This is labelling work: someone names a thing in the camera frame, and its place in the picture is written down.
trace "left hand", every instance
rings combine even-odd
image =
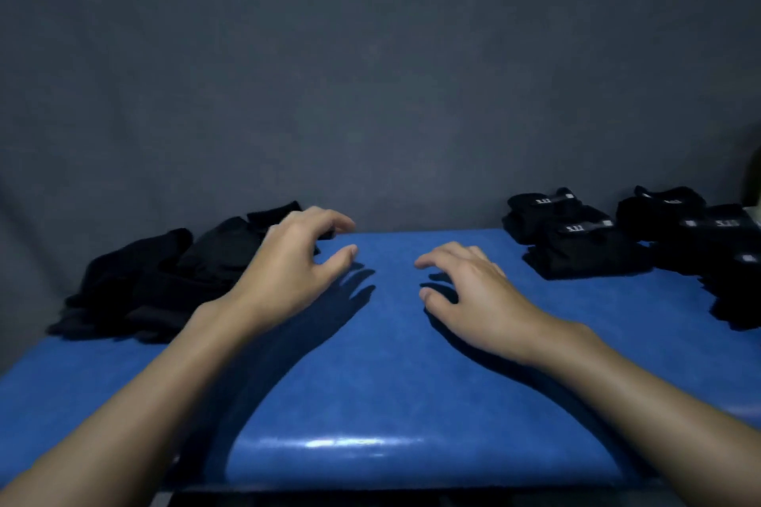
[[[354,228],[354,221],[346,215],[318,206],[290,213],[280,224],[270,227],[235,287],[206,305],[212,306],[214,318],[234,319],[236,329],[245,334],[275,327],[307,308],[354,261],[357,245],[350,244],[325,263],[315,264],[317,238],[331,229],[340,234]],[[202,312],[206,305],[201,305],[196,314],[205,318]]]

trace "forearm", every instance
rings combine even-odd
[[[572,389],[690,505],[761,505],[761,433],[563,323],[532,366]]]
[[[14,480],[0,494],[0,505],[149,502],[187,419],[241,343],[221,325],[188,325],[143,372]]]

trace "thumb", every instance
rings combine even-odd
[[[420,290],[420,298],[425,303],[425,308],[436,319],[447,323],[454,314],[456,307],[439,291],[434,291],[430,287],[423,287]]]
[[[325,288],[330,286],[330,283],[338,279],[343,273],[348,271],[348,268],[352,265],[354,257],[357,256],[357,245],[350,244],[343,249],[336,251],[336,253],[327,261],[317,266],[319,278],[324,284]]]

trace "hand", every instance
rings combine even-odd
[[[446,243],[419,257],[415,266],[436,266],[452,279],[460,297],[456,305],[427,287],[420,298],[428,312],[474,347],[530,364],[537,342],[563,326],[521,295],[478,247]]]
[[[345,273],[357,254],[357,245],[337,251],[325,263],[313,261],[317,238],[334,229],[349,233],[354,221],[334,210],[312,206],[290,213],[279,225],[270,227],[259,251],[242,277],[221,299],[201,305],[196,315],[233,317],[244,333],[263,332],[308,307]]]

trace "wrist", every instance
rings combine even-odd
[[[599,342],[595,332],[585,324],[553,318],[537,333],[524,364],[548,371],[562,356],[577,350],[583,352]]]
[[[204,336],[223,347],[239,348],[264,332],[263,318],[251,307],[243,306],[227,295],[200,305],[183,334]]]

